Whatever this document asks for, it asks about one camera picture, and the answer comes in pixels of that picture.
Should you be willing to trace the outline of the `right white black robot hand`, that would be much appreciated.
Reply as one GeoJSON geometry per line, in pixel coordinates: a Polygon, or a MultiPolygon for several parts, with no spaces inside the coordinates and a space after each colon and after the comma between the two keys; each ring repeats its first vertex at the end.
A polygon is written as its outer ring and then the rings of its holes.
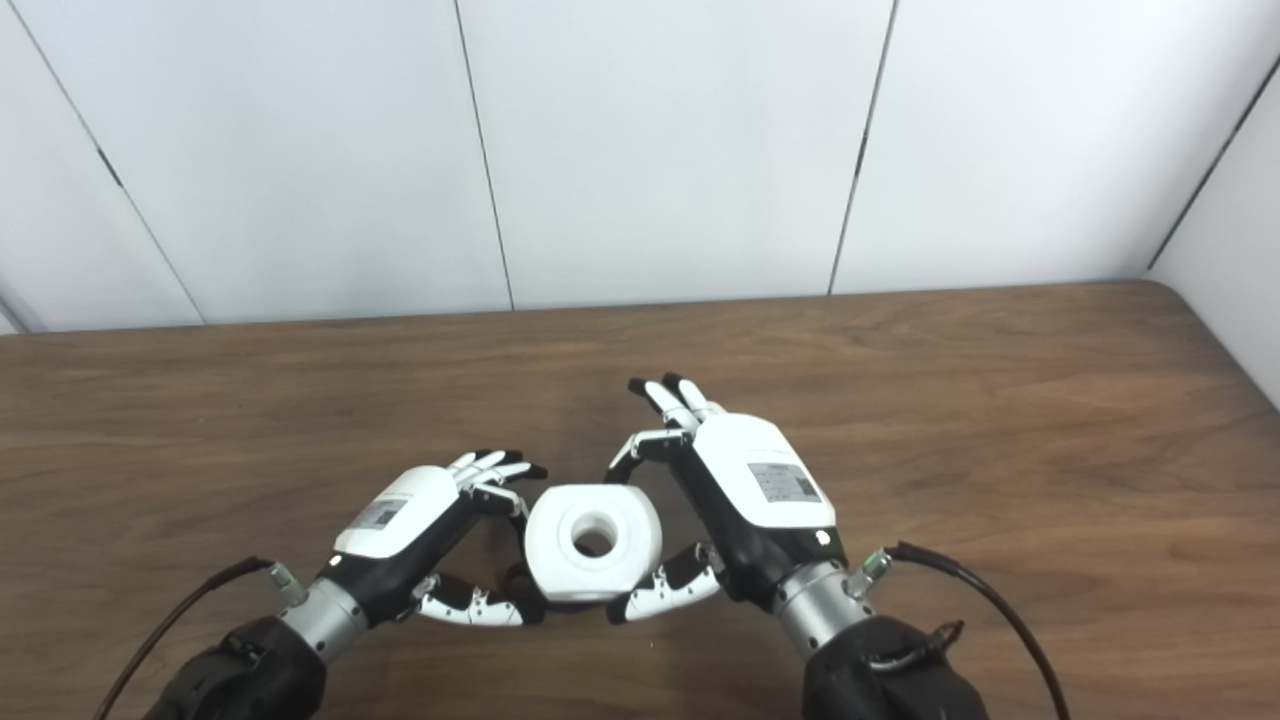
{"type": "Polygon", "coordinates": [[[731,413],[675,373],[632,378],[628,391],[662,427],[630,436],[603,480],[626,484],[644,462],[664,465],[701,520],[733,602],[769,612],[796,571],[847,565],[835,505],[774,423],[731,413]]]}

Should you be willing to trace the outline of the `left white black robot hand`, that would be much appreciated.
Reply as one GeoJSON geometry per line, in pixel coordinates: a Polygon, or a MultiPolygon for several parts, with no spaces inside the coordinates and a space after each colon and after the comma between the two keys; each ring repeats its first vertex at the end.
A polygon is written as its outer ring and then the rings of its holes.
{"type": "Polygon", "coordinates": [[[503,518],[522,536],[529,506],[508,486],[547,477],[515,450],[481,448],[445,466],[411,468],[340,532],[317,575],[353,600],[370,629],[411,612],[480,626],[540,624],[541,605],[440,575],[436,566],[484,518],[503,518]]]}

